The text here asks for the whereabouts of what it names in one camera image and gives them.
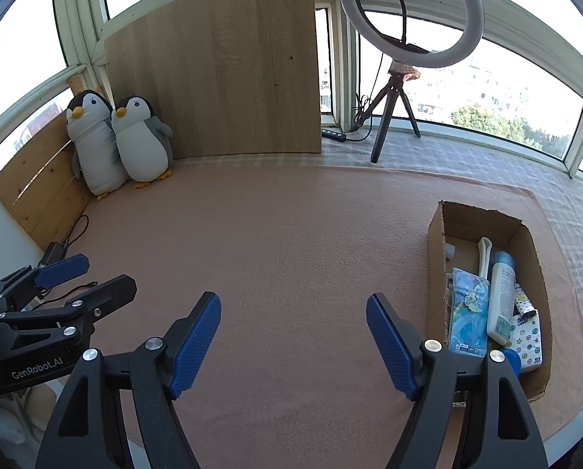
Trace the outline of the grey gloved left hand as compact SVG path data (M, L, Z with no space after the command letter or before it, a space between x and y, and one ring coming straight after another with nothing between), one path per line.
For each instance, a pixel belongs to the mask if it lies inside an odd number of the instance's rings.
M0 395L0 448L11 457L36 457L56 402L46 384Z

